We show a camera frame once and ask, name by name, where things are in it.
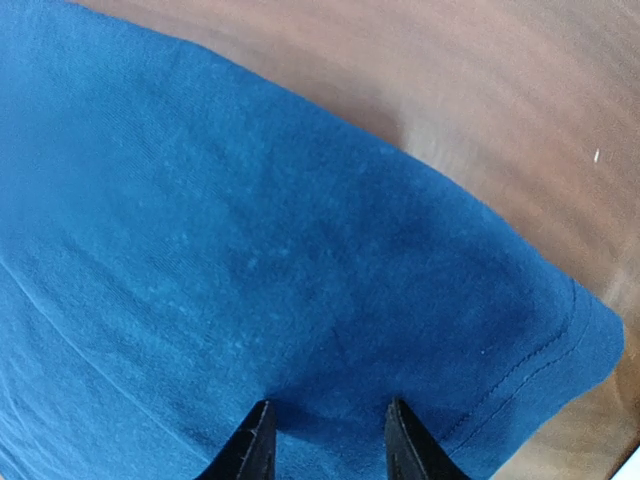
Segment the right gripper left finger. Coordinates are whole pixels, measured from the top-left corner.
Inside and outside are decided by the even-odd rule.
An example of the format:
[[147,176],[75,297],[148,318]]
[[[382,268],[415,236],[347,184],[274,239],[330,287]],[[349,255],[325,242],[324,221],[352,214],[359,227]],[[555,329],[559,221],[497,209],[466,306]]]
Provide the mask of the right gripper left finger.
[[273,480],[276,413],[258,401],[197,480]]

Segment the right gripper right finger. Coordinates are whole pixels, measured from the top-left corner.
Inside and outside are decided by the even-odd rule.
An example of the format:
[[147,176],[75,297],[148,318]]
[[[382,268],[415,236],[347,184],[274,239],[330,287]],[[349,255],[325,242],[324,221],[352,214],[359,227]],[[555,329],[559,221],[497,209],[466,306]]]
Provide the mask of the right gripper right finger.
[[390,480],[468,480],[402,399],[389,404],[384,426]]

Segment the navy blue garment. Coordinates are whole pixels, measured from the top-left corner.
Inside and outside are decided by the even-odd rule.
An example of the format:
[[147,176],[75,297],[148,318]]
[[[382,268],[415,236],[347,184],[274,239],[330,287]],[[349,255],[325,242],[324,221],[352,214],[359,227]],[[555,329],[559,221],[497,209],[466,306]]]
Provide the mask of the navy blue garment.
[[193,43],[1,5],[1,473],[491,477],[622,320],[419,160]]

